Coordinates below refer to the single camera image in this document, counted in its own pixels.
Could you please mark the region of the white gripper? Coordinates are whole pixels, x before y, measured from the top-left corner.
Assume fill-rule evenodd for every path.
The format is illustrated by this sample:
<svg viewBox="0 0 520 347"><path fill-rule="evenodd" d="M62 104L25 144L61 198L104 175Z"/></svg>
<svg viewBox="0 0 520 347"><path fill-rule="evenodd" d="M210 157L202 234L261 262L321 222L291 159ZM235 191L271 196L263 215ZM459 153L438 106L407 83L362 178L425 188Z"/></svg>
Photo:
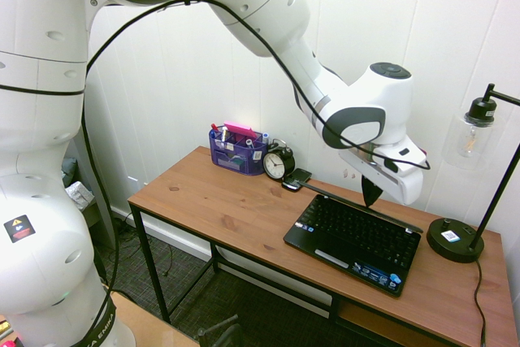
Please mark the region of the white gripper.
<svg viewBox="0 0 520 347"><path fill-rule="evenodd" d="M409 205L419 198L423 186L423 173L420 168L412 167L411 173L402 176L377 163L365 161L352 149L339 150L339 156L364 176L362 195L365 206L373 205L383 191L404 205Z"/></svg>

